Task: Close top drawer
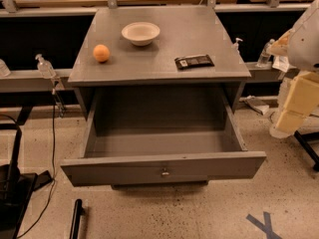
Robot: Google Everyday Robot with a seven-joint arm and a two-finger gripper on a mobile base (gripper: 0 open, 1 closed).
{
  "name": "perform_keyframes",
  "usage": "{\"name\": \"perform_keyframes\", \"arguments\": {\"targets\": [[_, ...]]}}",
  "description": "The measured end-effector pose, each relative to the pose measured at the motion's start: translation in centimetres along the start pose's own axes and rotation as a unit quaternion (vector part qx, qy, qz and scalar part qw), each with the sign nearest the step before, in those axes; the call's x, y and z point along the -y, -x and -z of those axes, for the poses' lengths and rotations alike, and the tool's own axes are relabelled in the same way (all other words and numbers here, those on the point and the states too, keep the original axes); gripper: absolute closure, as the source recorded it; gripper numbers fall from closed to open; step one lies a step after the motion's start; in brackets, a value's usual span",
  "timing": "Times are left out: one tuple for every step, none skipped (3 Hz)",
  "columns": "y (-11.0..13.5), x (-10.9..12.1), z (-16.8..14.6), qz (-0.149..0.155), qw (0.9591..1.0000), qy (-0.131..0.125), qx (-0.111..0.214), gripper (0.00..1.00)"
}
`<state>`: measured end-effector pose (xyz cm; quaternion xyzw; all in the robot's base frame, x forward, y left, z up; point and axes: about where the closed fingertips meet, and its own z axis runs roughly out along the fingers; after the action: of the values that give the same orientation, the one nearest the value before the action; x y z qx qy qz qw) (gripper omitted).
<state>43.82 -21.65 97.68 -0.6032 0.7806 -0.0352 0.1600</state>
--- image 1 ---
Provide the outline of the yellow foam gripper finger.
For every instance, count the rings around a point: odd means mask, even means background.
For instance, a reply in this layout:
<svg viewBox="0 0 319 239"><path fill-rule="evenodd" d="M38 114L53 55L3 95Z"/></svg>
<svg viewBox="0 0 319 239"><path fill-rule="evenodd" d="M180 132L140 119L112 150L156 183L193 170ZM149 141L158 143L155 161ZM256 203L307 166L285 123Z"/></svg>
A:
<svg viewBox="0 0 319 239"><path fill-rule="evenodd" d="M319 75L304 73L291 81L284 108L287 111L309 116L319 106Z"/></svg>
<svg viewBox="0 0 319 239"><path fill-rule="evenodd" d="M292 111L282 111L276 120L275 128L281 132L292 134L302 126L306 116Z"/></svg>

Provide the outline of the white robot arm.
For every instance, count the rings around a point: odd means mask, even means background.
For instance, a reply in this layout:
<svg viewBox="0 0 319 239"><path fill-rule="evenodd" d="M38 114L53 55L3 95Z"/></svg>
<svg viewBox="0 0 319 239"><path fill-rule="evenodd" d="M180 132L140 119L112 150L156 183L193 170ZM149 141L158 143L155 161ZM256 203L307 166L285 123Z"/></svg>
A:
<svg viewBox="0 0 319 239"><path fill-rule="evenodd" d="M319 106L319 0L267 49L273 56L284 56L300 73L289 89L280 89L279 112L270 134L276 138L292 135Z"/></svg>

